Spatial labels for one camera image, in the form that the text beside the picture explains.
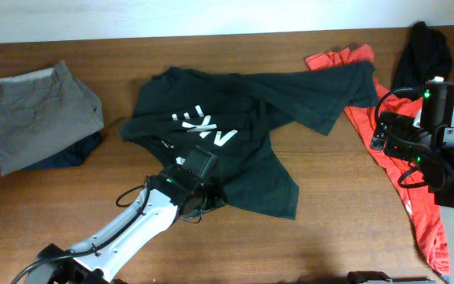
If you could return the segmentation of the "dark green Nike t-shirt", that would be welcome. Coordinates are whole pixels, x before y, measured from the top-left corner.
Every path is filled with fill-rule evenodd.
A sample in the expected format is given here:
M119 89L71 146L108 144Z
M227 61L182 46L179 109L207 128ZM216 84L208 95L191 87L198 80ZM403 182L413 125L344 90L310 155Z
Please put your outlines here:
M214 174L229 205L294 219L299 188L275 155L270 132L299 122L326 135L344 108L377 103L370 62L297 73L172 67L140 88L120 135L165 166L199 146L218 157Z

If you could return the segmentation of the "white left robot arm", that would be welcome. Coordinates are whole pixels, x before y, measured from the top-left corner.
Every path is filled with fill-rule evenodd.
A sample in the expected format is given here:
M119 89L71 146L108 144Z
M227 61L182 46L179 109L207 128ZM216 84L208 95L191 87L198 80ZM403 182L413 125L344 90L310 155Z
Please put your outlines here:
M147 177L119 216L66 250L48 245L13 282L114 283L119 270L153 237L178 220L197 224L223 205L211 178L215 166L211 161L177 164Z

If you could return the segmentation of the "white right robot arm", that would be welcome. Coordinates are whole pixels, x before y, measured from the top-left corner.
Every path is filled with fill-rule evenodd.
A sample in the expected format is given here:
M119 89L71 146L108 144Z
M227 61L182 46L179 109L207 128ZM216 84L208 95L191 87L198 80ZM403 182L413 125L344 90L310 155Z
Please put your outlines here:
M371 147L386 151L395 146L396 158L409 162L409 173L422 173L420 186L428 186L441 209L448 238L450 282L454 283L454 83L431 81L420 87L393 90L397 96L422 99L414 121L398 119L395 113L383 120L374 113L376 129Z

